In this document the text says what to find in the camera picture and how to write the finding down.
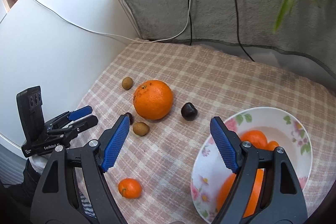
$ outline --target metal screw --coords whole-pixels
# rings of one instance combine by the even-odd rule
[[[249,147],[251,147],[251,143],[248,142],[248,141],[243,141],[243,146],[246,147],[246,148],[249,148]]]
[[[55,148],[55,151],[56,152],[61,152],[63,150],[63,146],[62,145],[58,145],[58,146],[56,146],[56,148]]]
[[[285,151],[284,151],[284,149],[282,147],[279,146],[279,147],[277,147],[277,152],[280,153],[280,154],[282,154]]]
[[[95,146],[97,146],[97,144],[98,144],[98,141],[97,141],[97,140],[91,140],[91,141],[89,142],[89,146],[91,146],[91,147],[95,147]]]

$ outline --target electronic device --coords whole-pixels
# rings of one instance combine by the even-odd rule
[[[64,112],[44,122],[40,86],[18,93],[16,102],[22,129],[26,137],[26,142],[21,147],[25,157],[51,153],[58,145],[64,145],[68,148],[73,138],[98,123],[96,116],[89,115],[92,113],[90,106],[72,112]]]

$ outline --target tangerine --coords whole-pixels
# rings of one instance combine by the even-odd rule
[[[266,146],[266,150],[270,150],[270,151],[274,151],[274,149],[276,147],[280,146],[276,141],[270,141],[267,146]]]
[[[159,120],[166,116],[173,106],[173,93],[166,83],[150,80],[136,89],[133,105],[142,118]]]
[[[266,149],[267,146],[267,138],[260,130],[250,130],[246,133],[244,133],[240,140],[243,141],[249,141],[253,144],[255,148],[258,149]]]
[[[261,169],[258,169],[255,180],[254,180],[253,188],[252,188],[252,193],[251,193],[249,202],[246,206],[246,210],[243,215],[243,218],[254,214],[254,211],[257,207],[257,202],[259,199],[260,191],[261,191],[261,185],[263,183],[263,176],[264,176],[264,171]],[[223,183],[218,193],[218,196],[217,196],[216,209],[218,212],[222,208],[228,194],[230,193],[230,190],[233,185],[233,182],[235,181],[235,178],[236,178],[236,174],[231,174]]]
[[[119,193],[124,198],[139,198],[141,196],[142,187],[135,179],[123,179],[118,184]]]

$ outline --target plaid tablecloth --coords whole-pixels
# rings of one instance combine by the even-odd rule
[[[131,90],[121,81],[130,76]],[[159,79],[174,93],[168,116],[158,122],[144,121],[132,104],[141,83]],[[193,122],[180,113],[192,102],[199,115]],[[334,93],[307,78],[279,68],[253,63],[201,46],[169,43],[129,45],[102,73],[79,107],[91,105],[99,123],[81,133],[72,147],[98,139],[119,115],[131,112],[135,121],[146,122],[150,133],[136,136],[132,130],[115,166],[105,178],[126,220],[134,223],[205,223],[196,212],[190,194],[190,175],[201,145],[209,135],[211,117],[223,120],[243,109],[273,106],[297,117],[307,129],[313,149],[313,167],[304,196],[309,215],[322,202],[336,179],[336,98]],[[143,186],[139,199],[118,193],[118,182],[137,178]],[[79,175],[79,187],[85,184]]]

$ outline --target bowl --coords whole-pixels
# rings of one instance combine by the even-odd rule
[[[238,136],[249,130],[260,130],[268,142],[278,142],[285,149],[302,190],[305,188],[313,156],[308,133],[298,119],[278,108],[255,107],[231,116],[224,123]],[[217,215],[217,193],[230,174],[232,171],[226,168],[209,135],[196,157],[190,183],[194,206],[209,224]]]

